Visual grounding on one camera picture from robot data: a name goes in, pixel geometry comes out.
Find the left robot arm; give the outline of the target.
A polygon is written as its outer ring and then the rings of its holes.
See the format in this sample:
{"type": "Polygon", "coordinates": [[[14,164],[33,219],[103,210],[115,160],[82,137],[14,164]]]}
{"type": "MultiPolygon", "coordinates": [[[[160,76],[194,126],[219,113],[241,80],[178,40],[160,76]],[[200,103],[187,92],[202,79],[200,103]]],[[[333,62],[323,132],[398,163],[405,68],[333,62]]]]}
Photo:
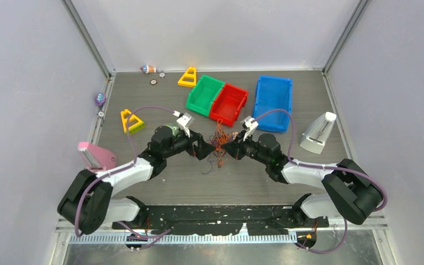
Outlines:
{"type": "Polygon", "coordinates": [[[167,159],[186,152],[198,160],[207,158],[215,146],[202,134],[180,130],[177,134],[167,126],[155,130],[147,148],[136,160],[119,167],[91,172],[79,171],[57,207],[57,212],[75,227],[77,236],[89,235],[106,223],[127,221],[133,228],[147,222],[143,205],[134,198],[113,196],[136,183],[158,176],[167,166],[167,159]]]}

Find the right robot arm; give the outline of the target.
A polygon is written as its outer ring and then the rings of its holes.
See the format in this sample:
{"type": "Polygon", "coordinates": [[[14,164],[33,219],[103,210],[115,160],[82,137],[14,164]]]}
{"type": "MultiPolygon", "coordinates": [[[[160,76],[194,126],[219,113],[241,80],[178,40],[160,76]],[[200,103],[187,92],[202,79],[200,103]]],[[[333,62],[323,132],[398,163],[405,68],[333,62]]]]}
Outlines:
{"type": "Polygon", "coordinates": [[[328,165],[299,161],[285,155],[272,134],[263,134],[254,141],[241,132],[236,139],[223,144],[222,149],[237,160],[247,156],[264,164],[275,182],[325,190],[325,194],[304,195],[295,203],[293,219],[299,226],[334,215],[361,225],[384,205],[385,193],[350,159],[328,165]]]}

